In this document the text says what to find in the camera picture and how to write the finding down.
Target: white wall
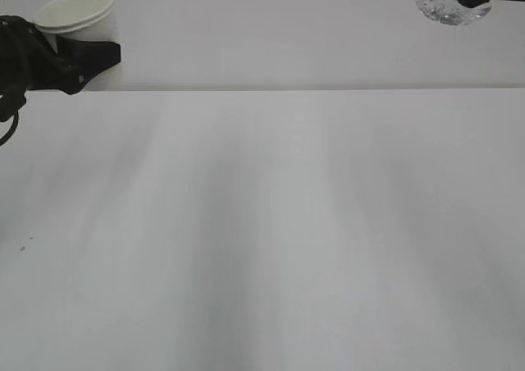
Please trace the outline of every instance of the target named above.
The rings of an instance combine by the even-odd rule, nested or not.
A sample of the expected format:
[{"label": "white wall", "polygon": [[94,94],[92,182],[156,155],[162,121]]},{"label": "white wall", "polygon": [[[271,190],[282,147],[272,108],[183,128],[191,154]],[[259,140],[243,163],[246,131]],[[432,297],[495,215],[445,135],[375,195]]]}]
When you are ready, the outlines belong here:
[{"label": "white wall", "polygon": [[[49,0],[0,2],[31,18]],[[455,29],[413,0],[117,0],[120,89],[523,86],[522,3]]]},{"label": "white wall", "polygon": [[524,369],[524,99],[31,94],[0,369]]}]

